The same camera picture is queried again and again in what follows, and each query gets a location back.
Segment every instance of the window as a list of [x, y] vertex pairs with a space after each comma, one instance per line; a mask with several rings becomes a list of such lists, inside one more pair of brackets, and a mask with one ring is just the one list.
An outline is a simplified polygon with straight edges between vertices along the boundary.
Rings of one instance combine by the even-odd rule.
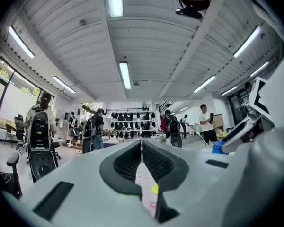
[[16, 72], [0, 58], [0, 127], [15, 126], [17, 115], [26, 117], [44, 91]]

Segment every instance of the blue object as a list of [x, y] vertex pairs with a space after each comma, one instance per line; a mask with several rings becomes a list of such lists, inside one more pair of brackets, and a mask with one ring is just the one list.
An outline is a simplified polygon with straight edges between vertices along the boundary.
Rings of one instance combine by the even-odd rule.
[[228, 155], [229, 153], [224, 153], [221, 149], [222, 145], [224, 145], [225, 142], [223, 141], [218, 141], [218, 142], [215, 142], [215, 144], [213, 145], [213, 151], [212, 153], [218, 153], [218, 154], [226, 154]]

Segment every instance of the white t-shirt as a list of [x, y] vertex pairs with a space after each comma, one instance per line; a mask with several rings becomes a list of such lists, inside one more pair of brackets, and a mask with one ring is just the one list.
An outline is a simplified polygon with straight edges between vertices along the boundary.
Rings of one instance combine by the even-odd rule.
[[[210, 113], [201, 113], [201, 115], [199, 116], [199, 121], [206, 121], [210, 118]], [[211, 131], [213, 130], [213, 125], [210, 124], [209, 122], [207, 122], [206, 124], [200, 124], [200, 129], [201, 132], [204, 131]]]

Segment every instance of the black backpack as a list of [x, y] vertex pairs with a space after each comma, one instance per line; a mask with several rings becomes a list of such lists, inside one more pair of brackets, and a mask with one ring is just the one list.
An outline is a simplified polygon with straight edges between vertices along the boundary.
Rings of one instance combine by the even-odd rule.
[[172, 134], [179, 134], [180, 133], [180, 123], [178, 119], [173, 116], [166, 116], [165, 127], [167, 130], [166, 136], [169, 137]]

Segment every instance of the person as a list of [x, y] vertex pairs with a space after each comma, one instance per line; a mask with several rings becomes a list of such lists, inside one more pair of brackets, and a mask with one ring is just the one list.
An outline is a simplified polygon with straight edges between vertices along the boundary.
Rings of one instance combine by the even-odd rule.
[[68, 120], [68, 136], [70, 137], [70, 142], [68, 143], [68, 147], [72, 147], [73, 144], [73, 140], [74, 140], [74, 127], [72, 127], [72, 122], [75, 120], [75, 116], [74, 116], [74, 112], [71, 111], [70, 112], [70, 119]]
[[166, 144], [172, 146], [171, 140], [170, 140], [170, 133], [167, 132], [167, 128], [166, 128], [166, 120], [167, 120], [166, 116], [168, 117], [171, 116], [171, 111], [169, 109], [165, 111], [164, 118], [162, 119], [162, 122], [161, 122], [161, 129], [162, 129], [162, 132], [166, 134]]
[[54, 136], [55, 133], [57, 132], [57, 127], [56, 127], [56, 118], [55, 118], [55, 115], [53, 114], [50, 106], [48, 105], [49, 102], [51, 101], [51, 98], [52, 96], [47, 93], [47, 92], [44, 92], [40, 101], [37, 102], [37, 104], [35, 104], [34, 106], [32, 106], [30, 108], [30, 110], [28, 111], [27, 113], [27, 117], [25, 119], [25, 124], [24, 124], [24, 128], [28, 129], [29, 125], [30, 125], [30, 122], [31, 120], [33, 119], [34, 115], [37, 113], [36, 108], [40, 108], [42, 111], [46, 112], [47, 113], [47, 117], [48, 117], [48, 120], [50, 122], [50, 130], [52, 132], [52, 135]]
[[251, 91], [252, 91], [252, 84], [250, 83], [250, 81], [245, 82], [244, 88], [245, 88], [249, 93], [251, 93]]
[[187, 123], [187, 118], [188, 118], [188, 115], [186, 114], [184, 116], [184, 118], [180, 119], [180, 123], [182, 125], [182, 128], [183, 128], [183, 132], [184, 132], [184, 138], [186, 139], [186, 125], [188, 125]]
[[200, 106], [202, 113], [199, 116], [200, 126], [203, 131], [204, 140], [209, 144], [211, 142], [217, 141], [216, 132], [213, 129], [213, 121], [210, 121], [210, 114], [207, 112], [207, 107], [205, 104]]
[[94, 122], [95, 127], [96, 127], [96, 136], [93, 138], [93, 149], [94, 150], [99, 150], [103, 149], [103, 140], [102, 140], [102, 133], [107, 133], [108, 135], [111, 134], [110, 131], [107, 131], [103, 129], [103, 118], [102, 116], [104, 115], [104, 110], [102, 108], [97, 109], [95, 114], [91, 117], [91, 120]]

